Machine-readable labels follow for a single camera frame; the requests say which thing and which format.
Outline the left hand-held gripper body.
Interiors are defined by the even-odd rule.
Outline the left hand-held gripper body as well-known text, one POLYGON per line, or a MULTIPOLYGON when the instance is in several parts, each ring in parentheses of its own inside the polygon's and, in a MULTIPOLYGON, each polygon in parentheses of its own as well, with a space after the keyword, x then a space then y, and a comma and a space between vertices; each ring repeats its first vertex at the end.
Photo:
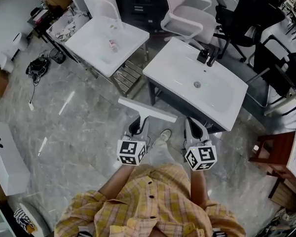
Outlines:
POLYGON ((117 158, 123 165, 138 166, 147 154, 149 123, 144 128, 126 124, 117 142, 117 158))

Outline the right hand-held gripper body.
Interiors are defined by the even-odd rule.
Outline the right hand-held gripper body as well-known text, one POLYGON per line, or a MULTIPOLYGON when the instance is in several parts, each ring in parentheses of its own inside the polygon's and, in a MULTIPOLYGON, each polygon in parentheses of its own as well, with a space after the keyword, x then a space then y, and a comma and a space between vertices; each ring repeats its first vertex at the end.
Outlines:
POLYGON ((192 171, 203 171, 213 167, 217 162, 216 147, 209 135, 203 132, 202 137, 195 138, 185 131, 184 159, 192 171))

